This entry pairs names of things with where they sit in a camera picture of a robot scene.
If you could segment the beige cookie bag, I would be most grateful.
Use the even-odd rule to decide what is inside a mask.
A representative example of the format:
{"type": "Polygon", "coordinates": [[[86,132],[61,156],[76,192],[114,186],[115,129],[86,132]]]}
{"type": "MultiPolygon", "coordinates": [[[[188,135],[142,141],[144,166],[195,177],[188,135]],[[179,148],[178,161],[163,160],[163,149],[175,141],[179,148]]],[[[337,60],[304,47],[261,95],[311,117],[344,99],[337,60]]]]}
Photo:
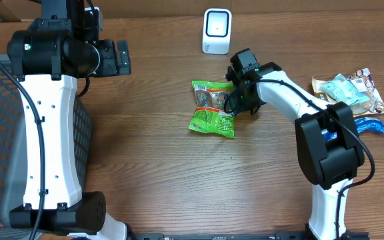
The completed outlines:
{"type": "MultiPolygon", "coordinates": [[[[375,82],[371,76],[368,68],[360,69],[353,74],[346,77],[358,90],[370,98],[369,101],[350,106],[353,116],[358,117],[362,115],[377,115],[384,113],[384,102],[375,87],[375,82]]],[[[332,99],[328,94],[320,90],[320,87],[328,81],[318,80],[312,78],[312,88],[314,96],[328,102],[329,104],[338,103],[332,99]]]]}

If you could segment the green snack bag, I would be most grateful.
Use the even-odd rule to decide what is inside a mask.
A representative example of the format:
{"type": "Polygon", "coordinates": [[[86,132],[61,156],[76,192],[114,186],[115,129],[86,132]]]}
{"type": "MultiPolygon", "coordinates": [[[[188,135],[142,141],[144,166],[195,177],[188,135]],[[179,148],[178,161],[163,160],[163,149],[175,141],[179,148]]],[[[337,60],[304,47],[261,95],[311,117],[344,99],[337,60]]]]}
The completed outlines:
{"type": "Polygon", "coordinates": [[[235,137],[234,116],[224,112],[225,98],[233,92],[230,83],[192,81],[196,109],[189,129],[200,133],[216,133],[235,137]]]}

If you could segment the teal snack packet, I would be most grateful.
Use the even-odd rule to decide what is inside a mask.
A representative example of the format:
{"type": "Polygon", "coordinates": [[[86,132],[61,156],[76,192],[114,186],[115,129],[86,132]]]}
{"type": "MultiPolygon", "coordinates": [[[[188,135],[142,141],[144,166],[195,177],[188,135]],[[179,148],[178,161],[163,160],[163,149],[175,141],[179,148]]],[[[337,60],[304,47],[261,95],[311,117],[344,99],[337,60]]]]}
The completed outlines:
{"type": "Polygon", "coordinates": [[[370,100],[368,96],[360,92],[350,80],[342,74],[338,74],[333,80],[320,87],[336,102],[344,102],[349,106],[361,104],[370,100]]]}

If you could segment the blue oreo packet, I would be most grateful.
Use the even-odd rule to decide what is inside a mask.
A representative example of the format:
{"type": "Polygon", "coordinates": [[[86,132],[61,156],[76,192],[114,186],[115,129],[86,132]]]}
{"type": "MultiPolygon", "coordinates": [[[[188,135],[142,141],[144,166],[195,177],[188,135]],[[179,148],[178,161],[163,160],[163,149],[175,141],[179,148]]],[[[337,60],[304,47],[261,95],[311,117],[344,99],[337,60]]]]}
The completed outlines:
{"type": "MultiPolygon", "coordinates": [[[[384,134],[384,124],[382,120],[375,117],[358,117],[355,119],[355,125],[359,134],[365,131],[384,134]]],[[[331,141],[337,138],[337,133],[330,133],[326,129],[321,133],[326,141],[331,141]]]]}

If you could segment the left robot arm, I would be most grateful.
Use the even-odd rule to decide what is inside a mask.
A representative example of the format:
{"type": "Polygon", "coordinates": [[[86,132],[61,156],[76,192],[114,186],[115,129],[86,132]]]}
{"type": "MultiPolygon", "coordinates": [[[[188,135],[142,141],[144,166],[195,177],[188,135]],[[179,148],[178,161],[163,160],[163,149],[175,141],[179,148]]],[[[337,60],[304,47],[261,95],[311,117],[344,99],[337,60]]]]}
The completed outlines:
{"type": "Polygon", "coordinates": [[[126,239],[126,224],[106,212],[101,192],[84,192],[75,165],[74,105],[80,78],[128,75],[114,42],[101,40],[90,1],[43,1],[41,17],[8,46],[25,117],[27,178],[23,202],[9,213],[14,229],[83,239],[126,239]]]}

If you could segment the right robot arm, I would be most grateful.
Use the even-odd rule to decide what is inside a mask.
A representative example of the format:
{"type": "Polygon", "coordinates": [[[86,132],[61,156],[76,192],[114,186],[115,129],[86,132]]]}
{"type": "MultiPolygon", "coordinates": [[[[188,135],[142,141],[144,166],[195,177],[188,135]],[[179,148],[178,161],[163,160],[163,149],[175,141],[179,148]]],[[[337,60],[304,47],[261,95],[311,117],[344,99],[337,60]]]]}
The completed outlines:
{"type": "Polygon", "coordinates": [[[348,190],[364,163],[364,147],[351,108],[330,105],[294,83],[274,62],[258,63],[250,49],[230,59],[226,79],[234,91],[225,98],[226,113],[256,114],[268,103],[295,126],[299,166],[312,185],[311,216],[302,239],[368,239],[345,226],[348,190]]]}

